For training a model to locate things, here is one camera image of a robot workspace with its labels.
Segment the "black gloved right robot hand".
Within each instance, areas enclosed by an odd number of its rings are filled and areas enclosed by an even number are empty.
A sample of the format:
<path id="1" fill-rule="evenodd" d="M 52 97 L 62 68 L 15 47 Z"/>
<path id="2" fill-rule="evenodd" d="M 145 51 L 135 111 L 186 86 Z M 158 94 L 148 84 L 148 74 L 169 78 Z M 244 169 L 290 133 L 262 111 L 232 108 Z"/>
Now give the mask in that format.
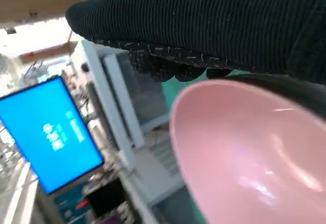
<path id="1" fill-rule="evenodd" d="M 66 20 L 154 81 L 244 71 L 325 117 L 325 0 L 86 0 Z"/>

